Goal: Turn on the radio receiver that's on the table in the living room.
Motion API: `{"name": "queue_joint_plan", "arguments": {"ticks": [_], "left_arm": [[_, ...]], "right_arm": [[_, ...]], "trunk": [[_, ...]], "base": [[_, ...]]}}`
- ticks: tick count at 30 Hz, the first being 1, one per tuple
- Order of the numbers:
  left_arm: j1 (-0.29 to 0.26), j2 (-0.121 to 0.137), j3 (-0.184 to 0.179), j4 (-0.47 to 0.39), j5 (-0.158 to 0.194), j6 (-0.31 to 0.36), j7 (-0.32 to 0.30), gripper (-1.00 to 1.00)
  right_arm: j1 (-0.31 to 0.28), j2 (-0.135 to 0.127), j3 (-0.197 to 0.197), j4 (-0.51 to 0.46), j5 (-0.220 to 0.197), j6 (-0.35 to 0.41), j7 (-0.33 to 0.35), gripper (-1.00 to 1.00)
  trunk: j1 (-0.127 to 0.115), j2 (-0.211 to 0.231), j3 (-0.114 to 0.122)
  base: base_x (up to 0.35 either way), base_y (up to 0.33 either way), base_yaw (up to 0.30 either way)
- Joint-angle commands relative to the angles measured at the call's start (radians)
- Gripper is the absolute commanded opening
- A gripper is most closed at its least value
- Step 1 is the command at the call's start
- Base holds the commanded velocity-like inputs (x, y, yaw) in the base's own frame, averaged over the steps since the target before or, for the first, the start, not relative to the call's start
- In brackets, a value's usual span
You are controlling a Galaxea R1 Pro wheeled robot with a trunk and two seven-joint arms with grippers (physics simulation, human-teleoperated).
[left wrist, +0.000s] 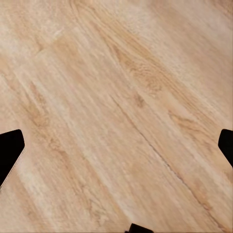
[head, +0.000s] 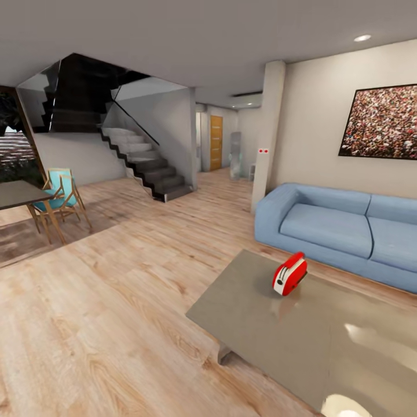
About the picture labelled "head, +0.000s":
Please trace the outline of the radio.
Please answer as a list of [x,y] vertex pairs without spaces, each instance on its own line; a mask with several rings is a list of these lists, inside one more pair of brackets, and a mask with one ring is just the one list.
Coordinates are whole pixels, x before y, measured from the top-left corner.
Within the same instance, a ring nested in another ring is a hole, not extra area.
[[280,265],[273,279],[273,289],[282,296],[288,296],[307,275],[308,263],[304,253],[299,252]]

